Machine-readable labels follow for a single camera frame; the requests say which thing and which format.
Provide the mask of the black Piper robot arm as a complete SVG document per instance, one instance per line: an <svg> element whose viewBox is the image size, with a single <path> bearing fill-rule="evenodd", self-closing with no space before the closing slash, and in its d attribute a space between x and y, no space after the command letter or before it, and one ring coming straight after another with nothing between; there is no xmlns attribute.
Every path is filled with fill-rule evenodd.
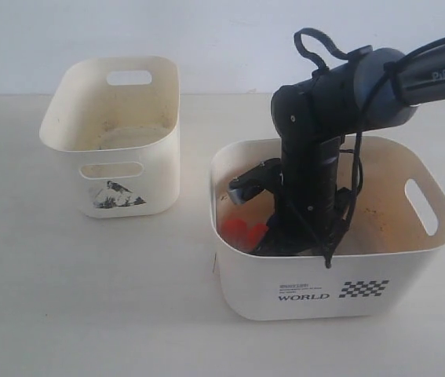
<svg viewBox="0 0 445 377"><path fill-rule="evenodd" d="M445 37L409 53L371 46L344 53L321 31L304 28L294 44L317 68L272 95L281 158L270 188L274 212L252 254L308 251L330 260L363 187L363 134L401 126L419 105L445 100Z"/></svg>

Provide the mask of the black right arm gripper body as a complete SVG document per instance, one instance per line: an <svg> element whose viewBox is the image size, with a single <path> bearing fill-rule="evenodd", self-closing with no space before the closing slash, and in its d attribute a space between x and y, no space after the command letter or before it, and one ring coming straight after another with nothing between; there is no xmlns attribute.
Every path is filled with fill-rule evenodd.
<svg viewBox="0 0 445 377"><path fill-rule="evenodd" d="M254 248L256 256L332 256L348 231L348 189L334 193L334 204L326 222L313 210L300 212L297 205L284 195L273 196L274 211L279 224L268 228L262 241Z"/></svg>

